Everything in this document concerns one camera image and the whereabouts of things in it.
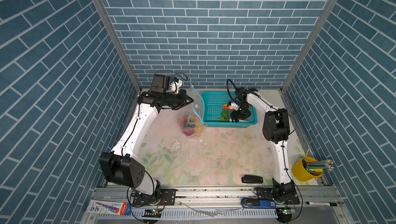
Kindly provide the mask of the bundle of pencils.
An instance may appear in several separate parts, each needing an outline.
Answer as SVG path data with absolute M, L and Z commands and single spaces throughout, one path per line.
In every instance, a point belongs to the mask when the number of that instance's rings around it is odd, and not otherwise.
M 316 162 L 307 162 L 306 170 L 309 172 L 324 172 L 324 171 L 332 171 L 335 166 L 332 160 L 324 160 L 324 161 L 316 161 Z

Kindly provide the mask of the black stapler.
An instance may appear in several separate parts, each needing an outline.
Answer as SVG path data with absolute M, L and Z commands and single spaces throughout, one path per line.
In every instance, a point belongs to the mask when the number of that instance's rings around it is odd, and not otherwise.
M 242 183 L 245 184 L 263 184 L 263 177 L 257 175 L 246 174 L 241 178 Z

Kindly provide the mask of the aluminium rail base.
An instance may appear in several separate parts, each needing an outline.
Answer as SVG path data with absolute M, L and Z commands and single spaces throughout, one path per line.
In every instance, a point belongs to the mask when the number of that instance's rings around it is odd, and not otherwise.
M 164 186 L 161 203 L 143 205 L 134 196 L 136 207 L 130 216 L 85 212 L 85 224 L 350 224 L 345 204 L 333 186 L 299 186 L 299 204 L 289 201 L 275 209 L 246 209 L 243 198 L 258 197 L 258 187 Z M 263 188 L 261 200 L 270 200 L 270 187 Z M 97 188 L 91 200 L 128 203 L 132 192 L 121 186 Z M 332 202 L 338 206 L 310 206 L 305 202 Z

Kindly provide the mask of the purple onion toy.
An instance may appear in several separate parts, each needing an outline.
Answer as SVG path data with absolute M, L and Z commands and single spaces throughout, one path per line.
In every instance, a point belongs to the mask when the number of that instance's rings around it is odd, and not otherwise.
M 184 128 L 183 133 L 186 136 L 192 136 L 192 135 L 194 135 L 194 128 Z

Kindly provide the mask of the clear zip top bag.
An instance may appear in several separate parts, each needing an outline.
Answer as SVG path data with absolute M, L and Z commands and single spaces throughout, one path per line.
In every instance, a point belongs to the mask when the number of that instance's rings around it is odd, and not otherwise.
M 204 113 L 205 113 L 205 103 L 202 96 L 197 92 L 193 85 L 187 90 L 187 95 L 194 99 L 192 104 L 182 108 L 178 111 L 177 115 L 177 122 L 181 131 L 183 133 L 183 129 L 180 125 L 180 119 L 184 116 L 188 116 L 189 118 L 189 125 L 188 128 L 194 128 L 195 126 L 204 125 Z

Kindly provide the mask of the red blue printed box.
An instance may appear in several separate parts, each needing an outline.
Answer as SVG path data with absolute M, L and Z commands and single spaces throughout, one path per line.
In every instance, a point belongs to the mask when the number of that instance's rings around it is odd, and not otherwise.
M 86 209 L 89 213 L 130 216 L 131 206 L 124 202 L 108 202 L 91 200 Z

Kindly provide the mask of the orange carrot toy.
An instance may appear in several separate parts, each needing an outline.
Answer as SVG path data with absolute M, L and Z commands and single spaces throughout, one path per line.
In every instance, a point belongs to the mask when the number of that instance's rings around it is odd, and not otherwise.
M 226 110 L 231 110 L 231 111 L 235 111 L 235 108 L 231 108 L 230 106 L 222 106 L 224 109 Z

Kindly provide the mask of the yellow pencil cup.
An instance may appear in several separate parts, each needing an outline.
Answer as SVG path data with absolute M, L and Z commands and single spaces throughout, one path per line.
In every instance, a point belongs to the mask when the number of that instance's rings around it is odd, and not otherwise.
M 299 159 L 298 162 L 292 167 L 291 171 L 293 177 L 300 182 L 318 180 L 323 175 L 322 169 L 314 169 L 313 171 L 311 171 L 310 169 L 306 170 L 306 168 L 304 167 L 306 163 L 314 163 L 314 162 L 317 162 L 317 160 L 311 157 L 307 157 L 306 160 Z

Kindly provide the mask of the black marker pen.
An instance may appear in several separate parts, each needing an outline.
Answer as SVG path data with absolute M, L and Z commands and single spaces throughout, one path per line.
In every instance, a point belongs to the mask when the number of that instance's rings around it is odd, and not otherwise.
M 307 201 L 305 202 L 306 205 L 310 206 L 331 206 L 331 207 L 336 207 L 338 206 L 337 203 L 332 203 L 332 202 L 314 202 L 314 201 Z

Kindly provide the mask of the teal plastic basket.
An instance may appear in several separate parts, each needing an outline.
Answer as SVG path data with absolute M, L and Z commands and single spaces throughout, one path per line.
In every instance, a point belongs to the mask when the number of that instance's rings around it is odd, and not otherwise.
M 205 103 L 204 124 L 209 128 L 248 128 L 256 125 L 258 122 L 257 112 L 254 107 L 250 107 L 251 116 L 244 122 L 220 122 L 221 113 L 227 111 L 231 114 L 231 110 L 226 110 L 222 106 L 231 101 L 227 92 L 204 92 L 201 94 Z

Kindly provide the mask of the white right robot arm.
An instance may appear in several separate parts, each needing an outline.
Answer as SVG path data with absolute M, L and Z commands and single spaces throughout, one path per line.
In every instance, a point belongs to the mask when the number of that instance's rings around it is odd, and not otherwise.
M 255 88 L 239 88 L 235 90 L 235 97 L 234 101 L 240 109 L 252 106 L 264 117 L 263 136 L 270 143 L 274 162 L 273 200 L 299 204 L 299 190 L 292 179 L 288 162 L 287 140 L 291 134 L 288 111 L 269 103 Z

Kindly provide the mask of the green leafy vegetable toy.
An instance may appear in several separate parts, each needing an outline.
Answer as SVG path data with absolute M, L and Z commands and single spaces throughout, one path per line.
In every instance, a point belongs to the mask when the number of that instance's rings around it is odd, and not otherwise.
M 219 121 L 230 122 L 231 121 L 230 114 L 227 111 L 222 112 Z

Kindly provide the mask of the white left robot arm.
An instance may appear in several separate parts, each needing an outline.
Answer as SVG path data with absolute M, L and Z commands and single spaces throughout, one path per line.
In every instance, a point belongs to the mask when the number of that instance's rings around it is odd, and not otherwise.
M 193 98 L 184 89 L 177 94 L 143 92 L 138 97 L 133 117 L 121 139 L 110 152 L 103 152 L 99 157 L 106 181 L 127 186 L 145 195 L 154 195 L 158 183 L 137 161 L 142 142 L 152 122 L 164 107 L 179 110 L 191 103 Z

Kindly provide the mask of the blue black device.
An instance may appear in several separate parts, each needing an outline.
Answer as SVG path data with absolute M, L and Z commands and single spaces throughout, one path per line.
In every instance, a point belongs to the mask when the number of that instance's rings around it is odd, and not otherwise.
M 241 205 L 246 209 L 275 209 L 276 204 L 274 201 L 261 200 L 256 198 L 243 198 Z

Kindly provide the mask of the yellow potato toy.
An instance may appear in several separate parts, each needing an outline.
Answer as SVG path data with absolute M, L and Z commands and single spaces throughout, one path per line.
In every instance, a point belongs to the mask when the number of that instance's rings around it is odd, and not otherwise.
M 203 126 L 203 125 L 201 125 L 201 126 L 195 126 L 195 127 L 194 127 L 194 132 L 195 132 L 196 134 L 201 134 L 201 133 L 203 132 L 203 129 L 204 129 L 204 126 Z

